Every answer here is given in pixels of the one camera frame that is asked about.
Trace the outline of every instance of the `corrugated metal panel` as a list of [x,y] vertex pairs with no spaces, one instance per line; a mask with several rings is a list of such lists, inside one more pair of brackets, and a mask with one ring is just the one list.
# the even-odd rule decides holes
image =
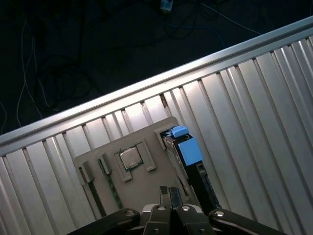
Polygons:
[[169,116],[216,195],[288,234],[313,231],[313,18],[0,137],[0,231],[66,234],[92,211],[73,159]]

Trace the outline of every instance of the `black cable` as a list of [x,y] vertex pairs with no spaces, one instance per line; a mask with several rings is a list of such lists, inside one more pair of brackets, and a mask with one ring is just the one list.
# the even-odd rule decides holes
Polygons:
[[196,25],[197,23],[197,15],[198,15],[198,6],[195,5],[193,7],[193,9],[190,11],[190,13],[185,17],[183,18],[183,20],[178,24],[178,26],[183,26],[183,25],[186,25],[187,21],[190,19],[190,18],[193,18],[192,19],[192,27],[190,29],[187,29],[188,30],[188,33],[183,35],[183,36],[176,36],[177,33],[180,31],[180,30],[186,30],[186,29],[183,29],[181,27],[177,27],[177,28],[172,28],[172,27],[169,27],[168,24],[177,24],[175,22],[172,22],[171,21],[171,17],[173,16],[173,12],[171,14],[167,14],[165,16],[165,20],[164,20],[164,24],[163,24],[163,28],[164,28],[164,31],[165,31],[165,34],[171,38],[171,39],[176,39],[176,40],[183,40],[183,39],[186,39],[188,38],[193,32],[194,32],[194,26]]
[[[36,80],[34,86],[34,100],[39,109],[44,112],[51,112],[61,103],[67,100],[76,100],[85,97],[94,87],[100,94],[101,89],[94,84],[92,79],[81,69],[82,62],[82,45],[84,37],[84,23],[86,17],[86,4],[81,5],[81,20],[79,29],[79,43],[77,61],[73,61],[62,55],[51,55],[43,59],[38,65]],[[85,81],[84,86],[79,86],[79,80]],[[43,84],[47,91],[49,107],[41,102],[39,94],[41,93],[39,81]]]
[[[117,13],[121,10],[124,10],[127,7],[132,6],[133,4],[135,4],[136,2],[139,2],[140,0],[126,0],[125,2],[119,4],[118,6],[114,7],[109,15]],[[100,16],[96,19],[94,19],[92,22],[90,22],[88,25],[86,25],[84,27],[84,31],[87,32],[88,30],[90,30],[91,28],[93,28],[95,25],[97,25],[97,23],[102,22],[103,21],[103,16]]]

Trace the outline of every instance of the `white cable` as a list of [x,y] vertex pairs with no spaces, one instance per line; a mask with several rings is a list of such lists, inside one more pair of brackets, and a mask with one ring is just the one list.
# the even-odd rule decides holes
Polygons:
[[26,70],[25,70],[25,67],[24,67],[24,59],[23,59],[23,36],[24,36],[24,31],[25,31],[25,26],[26,26],[26,20],[24,21],[24,25],[23,25],[23,29],[22,29],[22,36],[21,36],[21,58],[22,58],[22,68],[23,68],[23,75],[24,75],[24,84],[23,84],[23,88],[22,88],[22,91],[21,91],[21,94],[20,94],[20,97],[19,97],[19,102],[18,102],[18,105],[17,105],[17,108],[16,108],[16,118],[18,120],[18,123],[20,125],[20,127],[22,127],[21,125],[21,122],[20,122],[20,119],[19,119],[19,106],[20,106],[20,102],[21,102],[21,97],[22,97],[22,94],[23,94],[23,91],[24,91],[24,88],[26,86],[27,88],[27,92],[31,98],[31,100],[34,102],[35,104],[35,107],[41,117],[41,119],[43,119],[43,116],[41,115],[41,113],[39,112],[39,109],[37,108],[37,105],[32,97],[32,95],[30,94],[29,92],[29,88],[28,88],[28,85],[27,85],[27,80],[26,80],[26,71],[27,71],[27,68],[28,68],[28,65],[29,65],[29,62],[30,62],[30,59],[33,57],[33,50],[32,50],[32,53],[31,53],[31,56],[29,57],[28,59],[28,62],[27,62],[27,65],[26,65]]
[[[33,53],[34,53],[34,60],[35,60],[35,70],[37,72],[36,41],[35,41],[34,37],[32,37],[32,45],[33,45]],[[39,85],[40,85],[41,90],[42,90],[43,95],[44,95],[45,104],[47,105],[47,107],[49,107],[49,104],[48,104],[47,99],[45,97],[44,87],[43,87],[41,81],[39,80],[39,78],[38,78],[38,82],[39,82]]]
[[228,18],[227,16],[225,16],[225,15],[223,15],[222,13],[218,12],[218,11],[215,10],[214,8],[209,7],[208,5],[205,5],[204,3],[202,3],[201,5],[204,6],[204,7],[206,7],[206,8],[208,8],[208,9],[210,9],[210,10],[212,10],[212,11],[214,11],[214,12],[216,12],[216,13],[218,13],[220,16],[222,16],[222,17],[225,18],[226,20],[232,22],[233,24],[236,24],[236,25],[240,26],[241,28],[244,28],[244,29],[246,29],[246,30],[248,30],[248,31],[250,31],[250,32],[256,33],[256,34],[258,34],[258,35],[262,35],[261,33],[257,32],[257,31],[254,31],[253,29],[247,28],[247,27],[243,26],[242,24],[239,24],[239,23],[237,23],[237,22],[231,20],[231,19]]
[[7,117],[8,117],[8,113],[6,112],[6,110],[5,110],[5,108],[4,108],[4,105],[2,104],[1,101],[0,101],[0,105],[1,105],[1,107],[3,108],[3,111],[4,111],[4,122],[3,122],[2,127],[1,127],[1,130],[0,130],[0,135],[2,135],[3,129],[4,129],[4,126],[5,126],[5,124],[6,124]]

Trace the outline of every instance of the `blue plastic block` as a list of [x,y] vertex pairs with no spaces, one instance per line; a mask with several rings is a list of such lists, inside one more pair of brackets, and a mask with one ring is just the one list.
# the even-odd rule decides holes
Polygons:
[[189,133],[187,127],[185,126],[176,126],[173,127],[170,131],[172,132],[174,138],[187,135]]
[[198,142],[195,138],[179,143],[178,146],[186,165],[192,165],[203,160]]

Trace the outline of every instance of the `blue cable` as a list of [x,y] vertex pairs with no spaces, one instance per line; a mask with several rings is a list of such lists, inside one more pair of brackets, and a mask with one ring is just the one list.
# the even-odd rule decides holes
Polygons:
[[220,36],[215,30],[211,29],[210,27],[207,27],[207,26],[179,26],[179,25],[170,24],[170,23],[167,23],[166,25],[167,25],[167,26],[170,26],[170,27],[177,27],[177,28],[206,29],[206,30],[210,30],[211,32],[215,33],[216,36],[219,37],[221,43],[223,44],[223,48],[226,48],[225,43],[224,43],[223,39],[221,38],[221,36]]

